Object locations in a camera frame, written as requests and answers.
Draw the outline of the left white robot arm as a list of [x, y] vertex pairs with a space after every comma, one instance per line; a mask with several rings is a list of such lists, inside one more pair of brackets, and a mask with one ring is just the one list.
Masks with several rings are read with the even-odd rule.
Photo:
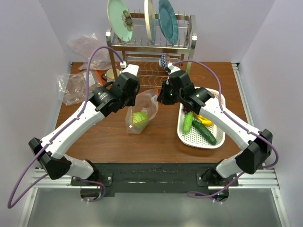
[[29, 147], [49, 177], [56, 180], [70, 175], [81, 178], [86, 185], [94, 185], [98, 174], [92, 163], [72, 158], [66, 152], [93, 125], [125, 106], [134, 106], [139, 90], [137, 74], [123, 70], [110, 88], [95, 88], [88, 101], [52, 133], [42, 139], [32, 138]]

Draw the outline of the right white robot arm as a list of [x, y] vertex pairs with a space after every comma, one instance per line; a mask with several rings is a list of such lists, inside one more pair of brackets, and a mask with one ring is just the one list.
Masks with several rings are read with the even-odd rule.
[[183, 70], [169, 74], [157, 100], [164, 105], [181, 103], [186, 109], [209, 119], [238, 145], [240, 152], [221, 161], [211, 173], [211, 181], [217, 186], [240, 171], [254, 174], [271, 154], [273, 134], [269, 130], [260, 131], [224, 109], [219, 98], [204, 87], [196, 88]]

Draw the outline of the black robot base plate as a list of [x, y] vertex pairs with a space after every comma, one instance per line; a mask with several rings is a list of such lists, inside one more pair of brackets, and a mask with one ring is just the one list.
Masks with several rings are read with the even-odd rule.
[[210, 174], [214, 163], [96, 163], [106, 196], [116, 193], [214, 193], [210, 187], [224, 187], [235, 174], [216, 180]]

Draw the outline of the green cabbage toy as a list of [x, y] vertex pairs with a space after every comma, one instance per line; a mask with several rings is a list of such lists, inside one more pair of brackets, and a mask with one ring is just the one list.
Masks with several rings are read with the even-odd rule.
[[133, 124], [137, 124], [139, 122], [145, 121], [146, 119], [148, 119], [148, 115], [143, 113], [143, 112], [135, 112], [133, 114]]

